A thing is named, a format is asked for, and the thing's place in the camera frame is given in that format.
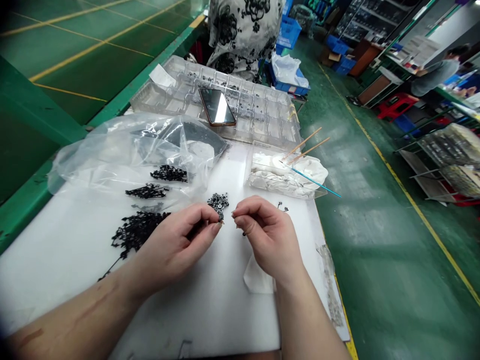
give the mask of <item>blue brush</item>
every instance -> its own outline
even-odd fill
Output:
[[[291,166],[290,166],[290,169],[292,169],[292,170],[293,170],[294,172],[296,172],[298,175],[303,176],[305,179],[308,179],[308,180],[311,181],[312,183],[317,184],[319,187],[322,187],[322,188],[324,188],[325,190],[328,190],[328,191],[331,192],[332,194],[335,194],[335,195],[337,195],[339,198],[341,198],[341,196],[338,195],[335,191],[330,190],[328,187],[325,187],[325,186],[323,186],[322,184],[319,184],[318,182],[316,182],[315,180],[309,178],[307,175],[301,173],[301,172],[298,171],[297,169],[295,169],[295,168],[293,168],[293,167],[291,167]]]

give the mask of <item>clear plastic tray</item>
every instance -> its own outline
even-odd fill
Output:
[[[254,154],[263,153],[265,155],[285,154],[286,152],[279,147],[269,144],[253,141],[250,150],[248,151],[247,162],[245,166],[244,182],[254,188],[270,191],[272,193],[286,195],[297,199],[316,199],[327,194],[327,191],[321,187],[316,190],[300,187],[289,182],[279,181],[278,178],[272,178],[272,176],[264,177],[259,175],[259,171],[252,173],[252,169],[262,168],[264,172],[275,173],[278,169],[258,164],[254,162]],[[290,155],[286,161],[293,159],[298,153]]]
[[[291,150],[302,142],[297,112],[288,94],[227,75],[212,68],[172,56],[165,71],[176,85],[165,87],[147,81],[131,98],[135,112],[186,114],[206,120],[199,89],[217,89],[225,94],[237,120],[235,127],[213,129],[226,139],[247,143],[260,141]]]

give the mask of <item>wooden stick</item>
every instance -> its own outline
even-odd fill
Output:
[[[309,152],[311,152],[313,149],[316,149],[318,148],[320,145],[322,145],[323,143],[326,143],[328,140],[330,140],[330,136],[327,137],[325,140],[319,142],[317,145],[315,145],[314,147],[312,147],[310,150],[307,150],[305,151],[304,153],[298,155],[296,158],[294,158],[292,161],[290,161],[288,164],[290,165],[291,163],[297,161],[298,159],[300,159],[302,156],[305,156],[307,155]]]
[[[287,155],[285,155],[285,157],[282,159],[282,160],[285,160],[286,158],[288,158],[291,154],[294,153],[295,150],[297,150],[299,147],[301,147],[303,144],[305,144],[307,142],[308,139],[310,139],[313,135],[315,135],[316,133],[318,133],[320,131],[322,127],[320,126],[317,130],[315,130],[309,137],[307,137],[305,140],[303,140],[301,143],[298,144],[298,146],[296,148],[294,148],[292,151],[290,151]]]

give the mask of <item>hand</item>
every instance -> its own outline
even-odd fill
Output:
[[[119,270],[129,296],[145,300],[180,279],[208,250],[221,227],[219,215],[206,203],[169,215]]]
[[[290,216],[260,196],[238,203],[232,216],[253,248],[256,262],[284,287],[306,272]]]

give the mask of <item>white paper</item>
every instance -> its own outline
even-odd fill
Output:
[[[177,81],[171,77],[160,64],[155,66],[153,71],[150,73],[150,79],[152,79],[155,84],[165,87],[177,86]]]

